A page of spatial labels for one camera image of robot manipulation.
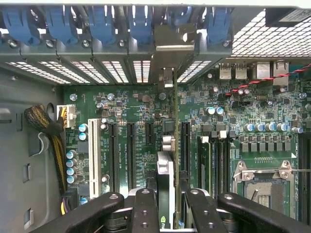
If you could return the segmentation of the black long expansion slot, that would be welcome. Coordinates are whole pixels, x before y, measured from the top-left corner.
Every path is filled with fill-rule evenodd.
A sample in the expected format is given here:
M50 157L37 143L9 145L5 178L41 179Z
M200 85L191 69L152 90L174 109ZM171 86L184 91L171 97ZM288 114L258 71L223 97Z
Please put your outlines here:
M181 122L181 169L184 173L187 174L188 183L190 183L190 123L189 122Z
M136 125L127 123L127 158L129 190L136 188Z
M109 123L110 188L119 192L119 146L117 123Z

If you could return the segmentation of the CPU socket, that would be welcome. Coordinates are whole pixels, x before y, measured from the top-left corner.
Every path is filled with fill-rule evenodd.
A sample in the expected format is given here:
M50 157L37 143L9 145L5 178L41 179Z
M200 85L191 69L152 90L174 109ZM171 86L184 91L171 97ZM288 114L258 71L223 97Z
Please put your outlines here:
M258 175L250 181L234 181L233 175L244 169L292 169L292 164L288 159L268 161L259 161L258 164L238 160L232 168L232 185L230 191L242 197L245 197L255 203L261 204L267 208L278 211L291 218L297 219L296 210L296 178L294 172L290 178L272 179L271 175Z

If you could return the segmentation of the silver socket cover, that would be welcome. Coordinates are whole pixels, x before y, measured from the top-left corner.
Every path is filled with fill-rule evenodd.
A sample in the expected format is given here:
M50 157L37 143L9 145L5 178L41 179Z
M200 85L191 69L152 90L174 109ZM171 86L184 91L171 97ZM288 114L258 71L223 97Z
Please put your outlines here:
M291 169L275 168L275 169L244 169L240 170L233 175L234 181L250 181L258 175L271 175L272 179L284 179L290 178L292 173Z

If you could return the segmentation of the white expansion slot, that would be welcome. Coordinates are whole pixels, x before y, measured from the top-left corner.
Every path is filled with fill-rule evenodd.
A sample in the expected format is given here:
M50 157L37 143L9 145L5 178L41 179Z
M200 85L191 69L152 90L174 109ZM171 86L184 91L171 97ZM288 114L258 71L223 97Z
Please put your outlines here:
M101 187L100 119L88 119L89 196L97 198Z

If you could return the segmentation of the black short expansion slot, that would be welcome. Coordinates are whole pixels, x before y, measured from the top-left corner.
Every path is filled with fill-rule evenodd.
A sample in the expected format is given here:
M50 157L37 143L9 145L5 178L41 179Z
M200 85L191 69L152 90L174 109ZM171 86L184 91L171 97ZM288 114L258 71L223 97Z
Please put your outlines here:
M152 146L154 144L154 124L153 123L145 123L145 137L146 137L146 145Z

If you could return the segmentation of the green motherboard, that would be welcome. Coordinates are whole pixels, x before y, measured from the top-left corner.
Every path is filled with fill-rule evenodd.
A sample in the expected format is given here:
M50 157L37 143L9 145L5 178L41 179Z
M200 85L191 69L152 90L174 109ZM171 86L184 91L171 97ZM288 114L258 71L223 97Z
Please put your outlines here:
M158 172L157 203L162 228L173 225L175 138L173 90L152 85L74 86L64 91L65 180L76 205L89 196L88 119L100 119L101 194L111 191L109 123L117 123L119 193L129 194L127 123L136 125L136 188L145 174ZM311 64L285 62L217 65L187 83L178 79L179 185L213 198L231 192L238 160L288 159L292 169L311 169ZM181 122L190 123L190 183L181 169ZM154 144L146 145L145 123L154 124ZM311 212L311 172L294 172L297 219Z

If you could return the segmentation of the open grey PC case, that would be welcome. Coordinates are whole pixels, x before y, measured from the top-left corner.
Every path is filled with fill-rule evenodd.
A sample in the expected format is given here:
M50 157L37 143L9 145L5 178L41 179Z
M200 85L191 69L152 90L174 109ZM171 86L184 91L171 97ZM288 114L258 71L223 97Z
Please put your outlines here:
M50 35L45 7L54 5L71 7L76 44L64 45ZM87 9L102 5L112 7L113 44L102 44L90 32ZM130 34L132 5L152 7L150 44L138 44ZM6 6L30 8L39 45L10 36L2 15ZM163 86L163 75L173 76L155 69L154 29L169 25L169 7L185 6L192 7L187 23L196 26L196 34L183 36L194 41L194 51L180 65L177 80L186 76L193 82L217 65L311 64L311 0L0 0L0 233L31 233L81 206L65 180L65 124L71 115L58 111L65 106L65 88L154 84L171 89ZM212 7L231 10L228 38L217 45L207 42ZM184 224L162 228L158 216L159 233L197 233L186 223L185 196L181 203Z

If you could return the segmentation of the blue card retention clip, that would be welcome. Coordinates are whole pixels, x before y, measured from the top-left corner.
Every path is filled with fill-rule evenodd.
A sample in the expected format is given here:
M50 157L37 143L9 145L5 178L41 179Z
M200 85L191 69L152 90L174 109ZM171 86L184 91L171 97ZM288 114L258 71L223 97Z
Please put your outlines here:
M113 44L116 41L112 7L108 5L88 7L89 27L92 37L102 44Z
M217 45L225 42L231 23L231 10L227 7L212 7L207 11L207 42Z
M152 7L132 5L129 8L129 29L138 44L150 44L152 41Z
M29 7L3 8L3 20L11 37L27 46L37 46L41 43L36 21Z
M186 24L189 21L192 7L169 7L167 9L167 22L171 27Z
M78 42L77 28L70 6L47 6L45 13L48 30L53 38L64 45L74 45Z

